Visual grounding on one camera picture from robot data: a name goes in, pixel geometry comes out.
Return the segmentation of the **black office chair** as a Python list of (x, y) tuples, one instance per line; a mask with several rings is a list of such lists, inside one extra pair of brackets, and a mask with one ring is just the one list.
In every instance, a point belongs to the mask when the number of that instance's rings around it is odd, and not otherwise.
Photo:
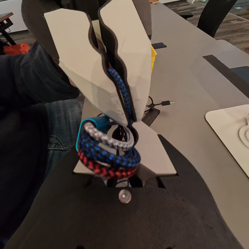
[(236, 1), (209, 0), (200, 15), (197, 28), (214, 38), (219, 26)]

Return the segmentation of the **person's legs in jeans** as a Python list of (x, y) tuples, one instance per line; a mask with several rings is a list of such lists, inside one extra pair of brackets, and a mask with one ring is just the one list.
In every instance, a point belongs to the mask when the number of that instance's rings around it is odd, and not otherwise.
[(70, 99), (45, 104), (49, 122), (45, 178), (76, 145), (84, 100)]

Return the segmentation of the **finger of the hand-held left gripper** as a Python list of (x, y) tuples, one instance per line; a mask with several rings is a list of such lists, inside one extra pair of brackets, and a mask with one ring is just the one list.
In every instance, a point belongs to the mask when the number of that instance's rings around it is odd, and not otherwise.
[(117, 86), (108, 74), (103, 45), (93, 43), (89, 16), (82, 11), (54, 10), (44, 13), (56, 50), (59, 66), (102, 114), (122, 126), (128, 116)]
[(150, 91), (151, 41), (132, 0), (107, 2), (99, 19), (115, 35), (114, 54), (120, 63), (115, 70), (130, 90), (136, 120), (141, 120)]

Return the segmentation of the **yellow plastic bin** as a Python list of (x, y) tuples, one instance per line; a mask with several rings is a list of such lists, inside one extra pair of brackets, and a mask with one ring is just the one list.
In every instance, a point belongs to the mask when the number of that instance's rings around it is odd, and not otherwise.
[(151, 74), (152, 74), (152, 70), (154, 67), (156, 55), (157, 55), (157, 53), (156, 53), (155, 49), (153, 48), (153, 46), (151, 45)]

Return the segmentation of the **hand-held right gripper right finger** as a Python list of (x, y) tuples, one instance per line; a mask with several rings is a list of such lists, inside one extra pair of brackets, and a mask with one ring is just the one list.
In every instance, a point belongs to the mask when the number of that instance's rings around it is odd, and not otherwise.
[(138, 132), (135, 149), (141, 157), (136, 175), (141, 180), (176, 175), (177, 172), (157, 133), (142, 121), (133, 123), (133, 128)]

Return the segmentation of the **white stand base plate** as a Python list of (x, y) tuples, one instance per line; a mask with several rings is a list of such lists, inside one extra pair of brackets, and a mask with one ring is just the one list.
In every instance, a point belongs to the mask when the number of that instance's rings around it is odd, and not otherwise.
[(205, 119), (249, 177), (249, 105), (209, 111)]

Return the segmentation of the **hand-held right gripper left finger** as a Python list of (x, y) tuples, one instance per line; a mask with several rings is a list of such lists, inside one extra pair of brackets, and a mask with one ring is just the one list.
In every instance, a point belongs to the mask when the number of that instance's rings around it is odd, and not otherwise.
[(100, 175), (95, 174), (93, 171), (88, 169), (86, 166), (83, 165), (83, 163), (79, 160), (73, 170), (73, 173), (76, 174), (85, 174), (89, 176), (96, 176), (101, 177)]

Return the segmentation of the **black usb hub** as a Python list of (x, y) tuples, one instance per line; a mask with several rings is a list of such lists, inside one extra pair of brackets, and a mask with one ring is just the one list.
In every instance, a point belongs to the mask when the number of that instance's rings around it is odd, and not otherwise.
[(151, 108), (145, 113), (144, 117), (142, 118), (142, 122), (150, 127), (159, 114), (160, 114), (159, 109)]

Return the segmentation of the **person's left forearm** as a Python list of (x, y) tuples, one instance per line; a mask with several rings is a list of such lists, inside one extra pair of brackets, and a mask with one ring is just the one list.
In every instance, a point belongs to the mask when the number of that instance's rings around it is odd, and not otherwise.
[(47, 51), (35, 41), (27, 54), (0, 56), (1, 107), (26, 107), (79, 96)]

